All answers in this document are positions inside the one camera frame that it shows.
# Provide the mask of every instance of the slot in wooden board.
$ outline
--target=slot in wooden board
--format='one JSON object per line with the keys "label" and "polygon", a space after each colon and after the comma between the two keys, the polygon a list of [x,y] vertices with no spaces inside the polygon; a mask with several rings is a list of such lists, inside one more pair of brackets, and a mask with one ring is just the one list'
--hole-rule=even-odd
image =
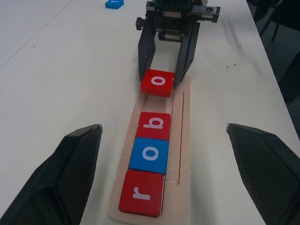
{"label": "slot in wooden board", "polygon": [[[171,114],[169,154],[165,176],[162,211],[159,217],[121,212],[119,201],[141,112]],[[170,98],[139,93],[130,119],[123,151],[109,201],[108,215],[113,220],[132,225],[186,225],[189,196],[189,117],[190,80],[186,76]]]}

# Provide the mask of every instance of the table surface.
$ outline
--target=table surface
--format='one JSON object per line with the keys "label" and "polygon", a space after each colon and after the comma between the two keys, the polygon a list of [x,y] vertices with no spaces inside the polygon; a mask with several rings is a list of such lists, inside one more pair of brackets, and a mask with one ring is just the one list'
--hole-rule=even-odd
{"label": "table surface", "polygon": [[[0,2],[0,215],[64,135],[101,123],[83,225],[113,225],[107,205],[139,91],[136,17],[105,0]],[[191,77],[189,224],[263,225],[226,133],[229,122],[300,143],[245,0],[210,0],[218,23],[200,26]],[[179,44],[156,41],[152,68],[174,71]]]}

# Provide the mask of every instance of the robotic arm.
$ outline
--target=robotic arm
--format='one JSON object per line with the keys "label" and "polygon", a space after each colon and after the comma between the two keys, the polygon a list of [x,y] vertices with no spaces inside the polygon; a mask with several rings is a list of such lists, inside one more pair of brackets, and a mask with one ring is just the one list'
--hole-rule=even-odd
{"label": "robotic arm", "polygon": [[146,18],[136,20],[142,30],[138,44],[139,76],[142,81],[155,53],[154,37],[161,41],[179,42],[180,51],[175,71],[174,88],[183,80],[193,62],[200,21],[218,21],[220,7],[204,6],[201,0],[152,0],[146,4]]}

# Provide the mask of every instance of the blue letter block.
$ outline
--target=blue letter block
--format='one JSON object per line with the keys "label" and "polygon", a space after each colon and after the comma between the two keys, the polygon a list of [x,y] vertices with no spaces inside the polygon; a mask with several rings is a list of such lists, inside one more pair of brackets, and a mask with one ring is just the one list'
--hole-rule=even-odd
{"label": "blue letter block", "polygon": [[124,0],[109,0],[105,3],[106,8],[119,9],[124,5]]}
{"label": "blue letter block", "polygon": [[168,141],[138,137],[133,146],[129,168],[165,175],[168,151]]}

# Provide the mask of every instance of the letter block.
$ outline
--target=letter block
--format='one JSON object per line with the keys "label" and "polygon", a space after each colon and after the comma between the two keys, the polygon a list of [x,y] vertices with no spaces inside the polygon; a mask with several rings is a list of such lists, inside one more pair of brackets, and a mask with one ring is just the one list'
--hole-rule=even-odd
{"label": "letter block", "polygon": [[128,170],[125,175],[119,210],[150,217],[159,217],[163,194],[163,175]]}
{"label": "letter block", "polygon": [[175,73],[148,69],[142,82],[141,92],[149,95],[170,97]]}
{"label": "letter block", "polygon": [[136,137],[169,140],[171,115],[167,113],[142,112]]}
{"label": "letter block", "polygon": [[124,5],[124,0],[109,0],[105,3],[106,8],[119,9]]}
{"label": "letter block", "polygon": [[135,140],[129,168],[165,174],[169,142],[138,137]]}

